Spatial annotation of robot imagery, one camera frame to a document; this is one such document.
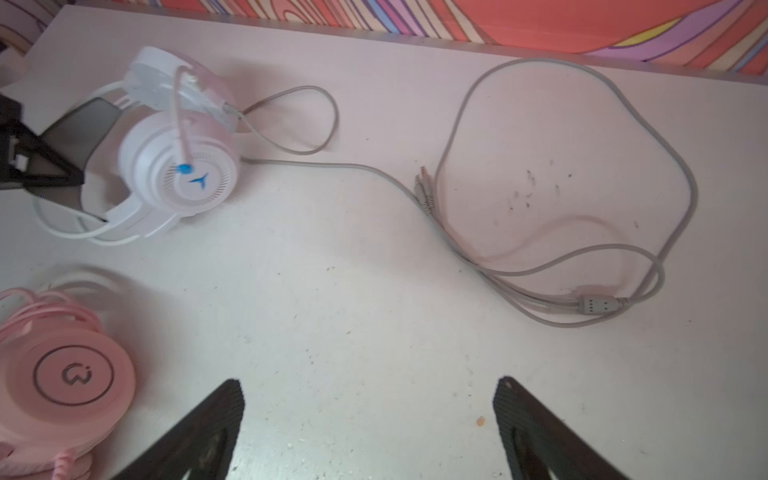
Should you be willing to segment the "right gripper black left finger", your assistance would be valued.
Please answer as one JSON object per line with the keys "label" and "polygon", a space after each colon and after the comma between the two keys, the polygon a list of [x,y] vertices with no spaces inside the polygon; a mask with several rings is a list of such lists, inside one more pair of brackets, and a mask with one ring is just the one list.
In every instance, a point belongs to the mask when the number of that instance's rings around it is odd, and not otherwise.
{"label": "right gripper black left finger", "polygon": [[245,409],[241,384],[224,381],[118,480],[218,480],[227,477]]}

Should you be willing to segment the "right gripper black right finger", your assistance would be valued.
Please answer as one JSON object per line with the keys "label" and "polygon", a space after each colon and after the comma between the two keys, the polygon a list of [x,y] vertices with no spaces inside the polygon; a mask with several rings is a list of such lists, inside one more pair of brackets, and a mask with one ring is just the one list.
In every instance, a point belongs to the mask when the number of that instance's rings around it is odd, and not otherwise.
{"label": "right gripper black right finger", "polygon": [[627,479],[514,378],[499,380],[493,410],[513,479]]}

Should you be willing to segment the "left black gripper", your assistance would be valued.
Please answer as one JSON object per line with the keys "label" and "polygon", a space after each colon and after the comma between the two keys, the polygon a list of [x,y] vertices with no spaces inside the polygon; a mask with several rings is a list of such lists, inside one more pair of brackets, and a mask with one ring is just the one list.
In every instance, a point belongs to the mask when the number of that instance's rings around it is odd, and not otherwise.
{"label": "left black gripper", "polygon": [[[22,104],[1,96],[1,189],[63,188],[84,183],[84,172],[54,150],[22,122]],[[54,167],[53,173],[32,173],[33,160]]]}

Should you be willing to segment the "white headphones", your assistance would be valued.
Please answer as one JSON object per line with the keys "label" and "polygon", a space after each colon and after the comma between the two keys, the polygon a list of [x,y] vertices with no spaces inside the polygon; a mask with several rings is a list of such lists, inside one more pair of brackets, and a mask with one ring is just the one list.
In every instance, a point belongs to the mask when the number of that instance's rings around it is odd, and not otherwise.
{"label": "white headphones", "polygon": [[143,47],[122,80],[74,104],[42,135],[85,168],[124,114],[149,108],[117,148],[128,197],[98,216],[83,209],[80,186],[68,197],[54,187],[31,187],[37,223],[60,238],[118,246],[164,233],[220,205],[239,175],[233,101],[227,83],[201,63]]}

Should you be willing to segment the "pink cat-ear headphones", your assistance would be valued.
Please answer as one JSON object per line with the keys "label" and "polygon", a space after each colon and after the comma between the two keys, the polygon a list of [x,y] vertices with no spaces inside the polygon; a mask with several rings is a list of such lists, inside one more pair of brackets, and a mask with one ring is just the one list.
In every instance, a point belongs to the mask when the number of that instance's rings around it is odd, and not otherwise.
{"label": "pink cat-ear headphones", "polygon": [[59,290],[7,289],[1,324],[1,476],[88,479],[93,449],[136,392],[135,367],[99,316]]}

